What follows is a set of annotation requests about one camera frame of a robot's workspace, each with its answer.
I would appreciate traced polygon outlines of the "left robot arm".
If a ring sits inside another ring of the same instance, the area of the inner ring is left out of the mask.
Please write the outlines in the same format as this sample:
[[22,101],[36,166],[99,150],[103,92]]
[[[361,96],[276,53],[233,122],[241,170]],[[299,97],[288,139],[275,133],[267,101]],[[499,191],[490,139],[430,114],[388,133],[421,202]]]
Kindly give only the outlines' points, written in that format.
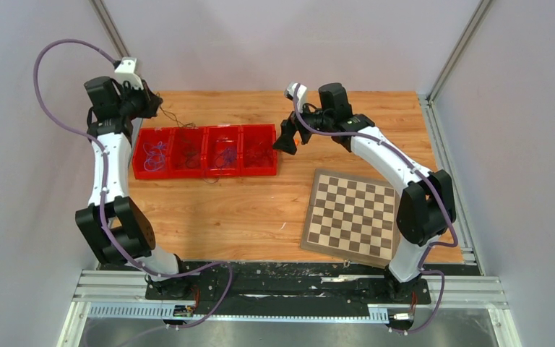
[[95,169],[87,207],[75,213],[77,227],[100,264],[136,267],[150,289],[187,299],[192,280],[180,272],[181,259],[156,244],[149,220],[129,195],[132,122],[154,117],[162,100],[140,77],[102,76],[84,86]]

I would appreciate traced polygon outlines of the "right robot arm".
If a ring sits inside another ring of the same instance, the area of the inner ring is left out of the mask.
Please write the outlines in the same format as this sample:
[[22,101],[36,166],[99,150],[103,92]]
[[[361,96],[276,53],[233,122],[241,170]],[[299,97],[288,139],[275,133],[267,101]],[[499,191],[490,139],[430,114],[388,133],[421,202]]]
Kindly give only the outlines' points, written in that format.
[[294,137],[306,144],[314,134],[330,137],[379,172],[400,198],[396,226],[401,240],[390,260],[384,292],[392,301],[403,301],[423,272],[432,247],[456,247],[458,240],[441,242],[446,231],[455,234],[455,196],[452,177],[445,170],[432,171],[398,149],[366,115],[355,113],[346,89],[339,82],[318,89],[320,106],[307,102],[307,87],[292,82],[284,96],[293,111],[280,124],[273,147],[296,154]]

